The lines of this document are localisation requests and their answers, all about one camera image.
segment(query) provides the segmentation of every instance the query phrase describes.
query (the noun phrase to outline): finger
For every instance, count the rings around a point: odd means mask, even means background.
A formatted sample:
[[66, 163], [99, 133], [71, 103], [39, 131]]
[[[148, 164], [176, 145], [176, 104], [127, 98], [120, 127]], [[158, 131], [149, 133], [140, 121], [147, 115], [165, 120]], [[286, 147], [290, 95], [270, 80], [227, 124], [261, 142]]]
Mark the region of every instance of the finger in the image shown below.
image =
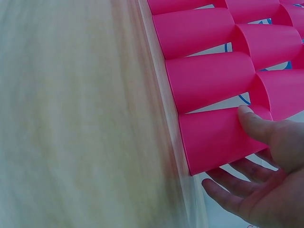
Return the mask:
[[207, 194], [223, 209], [239, 216], [239, 208], [243, 202], [242, 198], [232, 195], [210, 179], [203, 180], [202, 186]]
[[255, 164], [246, 158], [232, 162], [230, 166], [245, 175], [249, 180], [257, 183], [266, 182], [275, 173], [275, 171]]
[[244, 131], [250, 137], [262, 143], [269, 144], [275, 122], [263, 120], [254, 114], [251, 108], [245, 105], [241, 105], [238, 108], [238, 118]]
[[207, 174], [218, 184], [225, 187], [233, 195], [248, 197], [259, 189], [259, 185], [249, 181], [241, 180], [221, 168], [210, 170]]
[[279, 168], [277, 163], [274, 161], [269, 148], [257, 152], [256, 156], [266, 161], [268, 164], [272, 165], [273, 167]]

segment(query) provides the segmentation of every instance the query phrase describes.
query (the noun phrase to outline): fingernail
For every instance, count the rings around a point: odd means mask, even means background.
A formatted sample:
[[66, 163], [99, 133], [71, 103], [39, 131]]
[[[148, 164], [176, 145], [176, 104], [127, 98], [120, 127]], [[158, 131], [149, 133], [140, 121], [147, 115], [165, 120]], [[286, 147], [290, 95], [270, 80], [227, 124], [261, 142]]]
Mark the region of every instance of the fingernail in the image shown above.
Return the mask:
[[246, 105], [241, 105], [239, 108], [238, 108], [239, 112], [241, 113], [254, 113], [254, 111], [252, 111], [251, 108], [249, 108], [248, 106]]

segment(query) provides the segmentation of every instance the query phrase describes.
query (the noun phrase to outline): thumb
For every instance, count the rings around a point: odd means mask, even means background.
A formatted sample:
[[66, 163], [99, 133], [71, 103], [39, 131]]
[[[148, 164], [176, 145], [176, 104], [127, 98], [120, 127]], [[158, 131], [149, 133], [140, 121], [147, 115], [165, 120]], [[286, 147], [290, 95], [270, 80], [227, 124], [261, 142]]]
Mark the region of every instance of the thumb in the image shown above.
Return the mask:
[[244, 131], [253, 139], [269, 145], [275, 122], [263, 120], [254, 114], [251, 108], [241, 105], [238, 108], [238, 118]]

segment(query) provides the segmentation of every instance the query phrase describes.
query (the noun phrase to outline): pink plastic cup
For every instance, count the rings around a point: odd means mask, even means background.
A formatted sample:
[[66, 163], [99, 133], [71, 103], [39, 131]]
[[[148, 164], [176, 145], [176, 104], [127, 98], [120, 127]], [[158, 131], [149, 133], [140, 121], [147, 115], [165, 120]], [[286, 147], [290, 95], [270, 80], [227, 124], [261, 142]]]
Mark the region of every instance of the pink plastic cup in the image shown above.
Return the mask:
[[304, 69], [260, 71], [257, 75], [265, 85], [273, 120], [284, 120], [304, 110]]
[[301, 51], [298, 31], [284, 25], [237, 25], [232, 42], [234, 51], [250, 55], [256, 70], [294, 59]]
[[[256, 114], [272, 120], [269, 110], [251, 106]], [[180, 130], [191, 175], [256, 153], [267, 146], [242, 129], [237, 108], [180, 115]]]
[[180, 114], [247, 92], [256, 75], [242, 52], [172, 59], [166, 66]]
[[216, 7], [227, 8], [235, 23], [271, 18], [279, 9], [279, 0], [215, 0]]
[[272, 17], [275, 25], [295, 27], [304, 39], [304, 8], [293, 5], [281, 5], [280, 10]]
[[302, 50], [300, 54], [291, 61], [293, 69], [304, 69], [304, 44], [302, 45]]
[[148, 0], [153, 15], [193, 10], [213, 3], [212, 0]]
[[153, 19], [166, 59], [185, 57], [229, 43], [235, 28], [231, 14], [224, 8], [167, 13]]
[[280, 3], [285, 3], [285, 4], [304, 4], [304, 0], [280, 0]]

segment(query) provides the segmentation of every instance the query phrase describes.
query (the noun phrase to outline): wood grain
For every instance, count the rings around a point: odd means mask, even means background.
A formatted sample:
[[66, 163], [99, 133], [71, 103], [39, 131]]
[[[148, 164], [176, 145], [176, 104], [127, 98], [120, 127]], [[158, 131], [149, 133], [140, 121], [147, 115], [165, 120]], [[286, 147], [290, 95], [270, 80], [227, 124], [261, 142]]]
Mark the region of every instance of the wood grain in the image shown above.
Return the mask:
[[206, 225], [144, 0], [2, 0], [0, 69], [1, 227]]

